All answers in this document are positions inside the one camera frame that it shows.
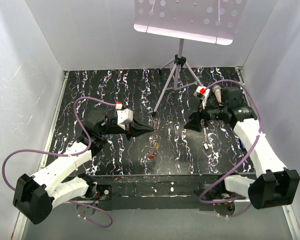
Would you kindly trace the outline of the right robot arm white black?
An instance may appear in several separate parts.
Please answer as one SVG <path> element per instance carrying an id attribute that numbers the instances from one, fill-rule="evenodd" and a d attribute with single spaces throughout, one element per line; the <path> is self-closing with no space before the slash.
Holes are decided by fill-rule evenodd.
<path id="1" fill-rule="evenodd" d="M 260 117 L 254 109 L 242 102 L 238 87 L 222 88 L 213 85 L 211 92 L 215 95 L 218 106 L 208 107 L 210 90 L 199 86 L 195 96 L 200 98 L 198 110 L 193 112 L 185 124 L 186 130 L 201 132 L 210 121 L 222 121 L 229 124 L 239 137 L 251 159 L 256 179 L 244 177 L 236 172 L 237 167 L 229 173 L 222 174 L 215 184 L 200 194 L 203 203 L 226 203 L 226 200 L 204 199 L 204 195 L 216 190 L 222 199 L 231 201 L 238 197 L 249 199 L 251 205 L 259 210 L 293 203 L 300 182 L 300 175 L 295 169 L 288 169 L 275 154 L 265 134 L 262 132 Z"/>

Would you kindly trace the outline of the white black key fob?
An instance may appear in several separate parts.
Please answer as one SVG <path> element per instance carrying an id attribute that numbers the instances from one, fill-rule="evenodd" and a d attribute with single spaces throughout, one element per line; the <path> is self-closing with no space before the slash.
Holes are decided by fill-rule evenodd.
<path id="1" fill-rule="evenodd" d="M 208 151 L 209 150 L 209 146 L 207 145 L 207 143 L 203 143 L 203 147 L 204 147 L 204 149 L 206 150 L 206 151 Z"/>

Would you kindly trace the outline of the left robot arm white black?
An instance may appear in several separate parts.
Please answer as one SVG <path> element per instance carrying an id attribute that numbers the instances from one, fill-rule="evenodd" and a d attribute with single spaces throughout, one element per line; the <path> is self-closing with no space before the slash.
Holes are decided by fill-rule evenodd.
<path id="1" fill-rule="evenodd" d="M 108 142 L 105 135 L 124 134 L 130 140 L 154 131 L 153 127 L 140 123 L 132 110 L 116 112 L 115 117 L 108 118 L 100 109 L 91 110 L 85 130 L 70 148 L 71 153 L 79 155 L 58 157 L 33 175 L 23 174 L 18 178 L 12 203 L 33 224 L 43 222 L 55 207 L 69 200 L 98 200 L 105 192 L 111 192 L 108 185 L 98 186 L 97 181 L 85 173 L 69 181 L 65 179 L 102 150 Z"/>

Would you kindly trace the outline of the large toothed keyring disc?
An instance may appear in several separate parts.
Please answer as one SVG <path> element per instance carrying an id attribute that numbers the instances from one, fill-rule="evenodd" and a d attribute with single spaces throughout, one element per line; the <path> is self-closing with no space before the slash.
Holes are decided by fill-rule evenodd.
<path id="1" fill-rule="evenodd" d="M 150 149 L 149 149 L 149 153 L 148 153 L 148 158 L 150 160 L 154 160 L 157 153 L 156 151 L 159 149 L 159 143 L 158 143 L 158 139 L 159 139 L 159 127 L 160 127 L 160 121 L 155 118 L 153 120 L 153 133 L 150 139 Z"/>

